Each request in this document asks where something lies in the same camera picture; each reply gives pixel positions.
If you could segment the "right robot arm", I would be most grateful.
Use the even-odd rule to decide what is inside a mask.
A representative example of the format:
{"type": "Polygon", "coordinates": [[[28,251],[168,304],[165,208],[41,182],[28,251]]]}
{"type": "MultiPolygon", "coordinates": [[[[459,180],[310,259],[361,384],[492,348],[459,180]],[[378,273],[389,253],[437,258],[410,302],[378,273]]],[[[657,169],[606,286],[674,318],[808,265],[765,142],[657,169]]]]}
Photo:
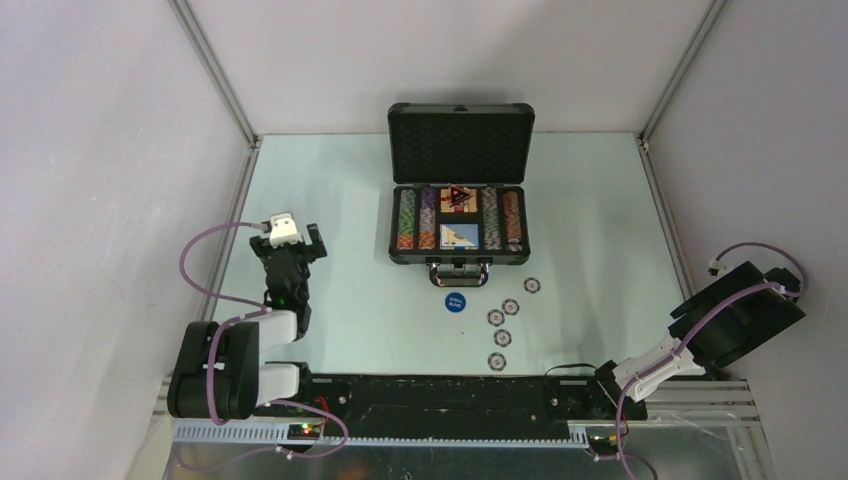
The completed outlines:
{"type": "Polygon", "coordinates": [[[671,312],[672,324],[646,353],[595,371],[581,392],[585,411],[606,418],[622,401],[642,401],[666,380],[746,356],[804,318],[804,278],[787,268],[761,271],[746,261],[671,312]]]}

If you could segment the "blue small blind button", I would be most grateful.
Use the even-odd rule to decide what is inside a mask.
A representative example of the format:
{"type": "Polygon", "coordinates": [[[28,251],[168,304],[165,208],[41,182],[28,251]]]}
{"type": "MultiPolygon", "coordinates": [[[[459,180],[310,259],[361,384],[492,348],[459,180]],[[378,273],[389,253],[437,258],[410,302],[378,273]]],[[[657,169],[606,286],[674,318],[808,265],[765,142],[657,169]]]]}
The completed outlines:
{"type": "Polygon", "coordinates": [[[445,308],[451,313],[460,313],[467,306],[466,297],[459,292],[449,293],[444,300],[445,308]]]}

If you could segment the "black poker case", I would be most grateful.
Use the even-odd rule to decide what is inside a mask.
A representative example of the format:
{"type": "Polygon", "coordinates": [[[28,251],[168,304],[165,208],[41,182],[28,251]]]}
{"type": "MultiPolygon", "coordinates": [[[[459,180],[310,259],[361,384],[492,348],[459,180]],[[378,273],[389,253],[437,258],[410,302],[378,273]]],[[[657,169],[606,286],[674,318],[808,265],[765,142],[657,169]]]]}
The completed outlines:
{"type": "Polygon", "coordinates": [[[433,104],[399,102],[389,107],[392,177],[395,183],[391,216],[389,257],[398,265],[423,265],[436,287],[484,286],[496,265],[516,266],[527,262],[531,254],[528,234],[525,179],[535,123],[535,111],[527,103],[504,104],[433,104]],[[439,212],[439,193],[449,186],[478,190],[478,212],[443,214],[439,212]],[[433,187],[435,199],[435,248],[418,248],[418,223],[421,190],[433,187]],[[497,190],[500,250],[486,250],[483,244],[482,190],[497,190]],[[411,250],[396,247],[400,192],[416,192],[415,241],[411,250]],[[506,248],[502,196],[506,191],[518,194],[523,248],[506,248]],[[479,226],[478,250],[442,250],[439,247],[441,224],[473,223],[479,226]]]}

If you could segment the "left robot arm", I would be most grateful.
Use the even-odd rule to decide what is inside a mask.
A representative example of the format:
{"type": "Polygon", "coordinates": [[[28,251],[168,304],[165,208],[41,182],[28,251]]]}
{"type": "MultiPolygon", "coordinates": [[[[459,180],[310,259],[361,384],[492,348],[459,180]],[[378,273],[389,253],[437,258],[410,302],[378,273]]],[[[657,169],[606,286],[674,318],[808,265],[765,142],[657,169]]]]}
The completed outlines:
{"type": "Polygon", "coordinates": [[[249,244],[263,267],[263,297],[242,301],[250,306],[248,313],[187,326],[167,396],[174,417],[222,425],[245,420],[258,408],[279,404],[299,417],[315,406],[316,390],[303,381],[306,365],[268,361],[264,355],[306,335],[310,266],[326,257],[327,249],[316,224],[301,232],[293,219],[278,217],[253,227],[259,233],[249,244]]]}

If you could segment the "red triangular dealer button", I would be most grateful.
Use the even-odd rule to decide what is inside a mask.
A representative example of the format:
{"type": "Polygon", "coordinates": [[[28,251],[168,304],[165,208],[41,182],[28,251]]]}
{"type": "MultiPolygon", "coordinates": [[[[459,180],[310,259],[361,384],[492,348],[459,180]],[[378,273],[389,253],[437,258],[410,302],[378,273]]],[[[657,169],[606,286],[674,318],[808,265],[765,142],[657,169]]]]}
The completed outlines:
{"type": "Polygon", "coordinates": [[[465,203],[471,197],[471,191],[465,187],[451,186],[447,189],[448,205],[455,207],[465,203]]]}

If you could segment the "red card deck box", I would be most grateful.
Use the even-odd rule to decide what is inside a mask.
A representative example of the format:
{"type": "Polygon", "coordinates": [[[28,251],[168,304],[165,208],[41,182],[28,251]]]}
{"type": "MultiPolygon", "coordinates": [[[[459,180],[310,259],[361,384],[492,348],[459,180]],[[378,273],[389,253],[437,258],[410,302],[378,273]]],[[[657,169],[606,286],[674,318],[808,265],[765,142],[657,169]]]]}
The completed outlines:
{"type": "Polygon", "coordinates": [[[449,186],[440,189],[439,212],[471,214],[478,212],[478,190],[471,187],[449,186]]]}

